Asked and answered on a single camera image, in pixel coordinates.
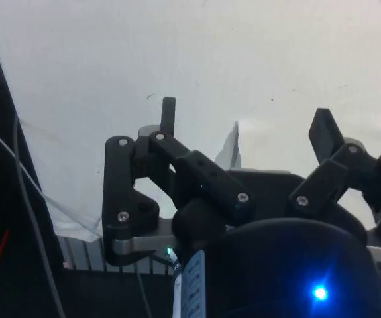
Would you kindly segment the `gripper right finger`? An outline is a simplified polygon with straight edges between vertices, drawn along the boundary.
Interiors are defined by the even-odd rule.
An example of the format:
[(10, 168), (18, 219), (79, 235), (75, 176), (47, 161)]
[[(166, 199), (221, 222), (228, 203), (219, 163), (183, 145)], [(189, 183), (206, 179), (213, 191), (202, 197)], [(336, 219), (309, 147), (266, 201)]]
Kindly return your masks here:
[(345, 140), (329, 109), (316, 110), (309, 139), (319, 165), (292, 192), (294, 211), (348, 232), (363, 232), (362, 223), (338, 204), (347, 190), (355, 189), (379, 216), (381, 230), (381, 155), (375, 158)]

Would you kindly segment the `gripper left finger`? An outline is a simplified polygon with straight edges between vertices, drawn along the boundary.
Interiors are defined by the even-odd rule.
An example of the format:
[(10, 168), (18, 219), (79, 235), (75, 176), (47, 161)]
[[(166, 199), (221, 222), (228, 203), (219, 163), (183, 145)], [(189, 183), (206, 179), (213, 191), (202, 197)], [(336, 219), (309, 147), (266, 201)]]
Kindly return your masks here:
[(175, 110), (176, 100), (165, 97), (159, 125), (105, 143), (103, 247), (112, 266), (191, 248), (254, 215), (254, 196), (242, 182), (175, 138)]

